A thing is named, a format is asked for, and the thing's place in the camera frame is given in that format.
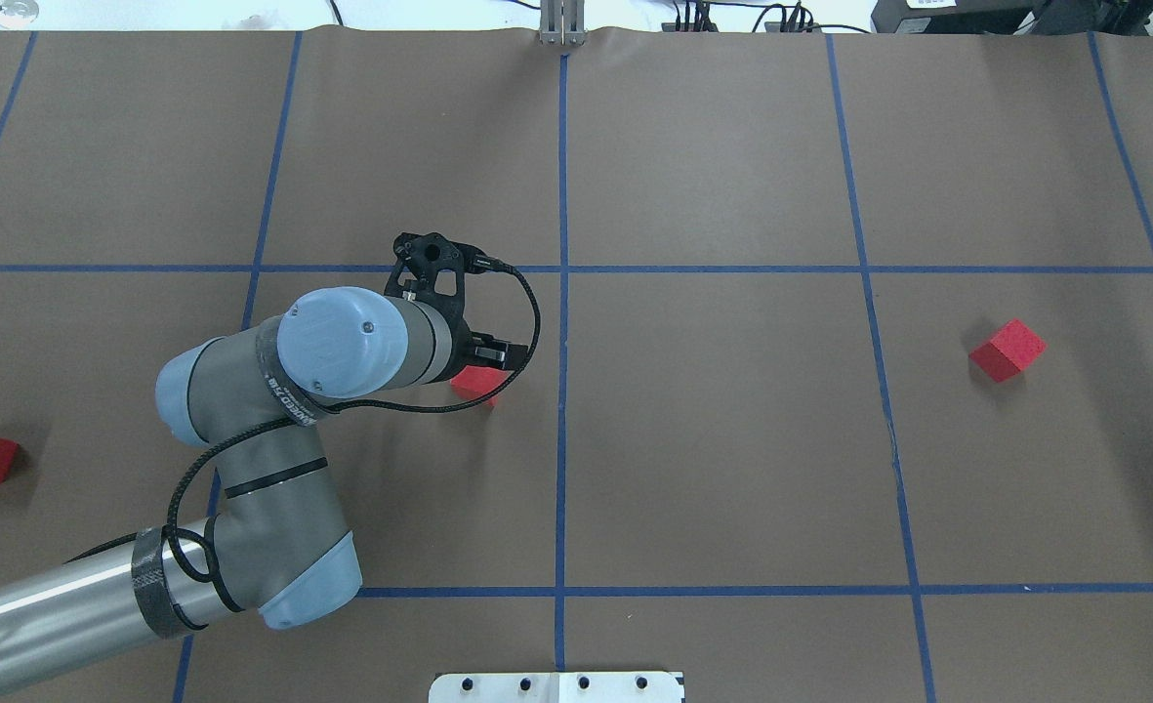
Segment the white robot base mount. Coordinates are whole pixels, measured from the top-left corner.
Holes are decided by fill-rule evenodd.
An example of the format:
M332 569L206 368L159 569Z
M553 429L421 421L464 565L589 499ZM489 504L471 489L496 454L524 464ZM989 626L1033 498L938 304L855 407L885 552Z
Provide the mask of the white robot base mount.
M451 673L429 702L684 702L681 673L666 671Z

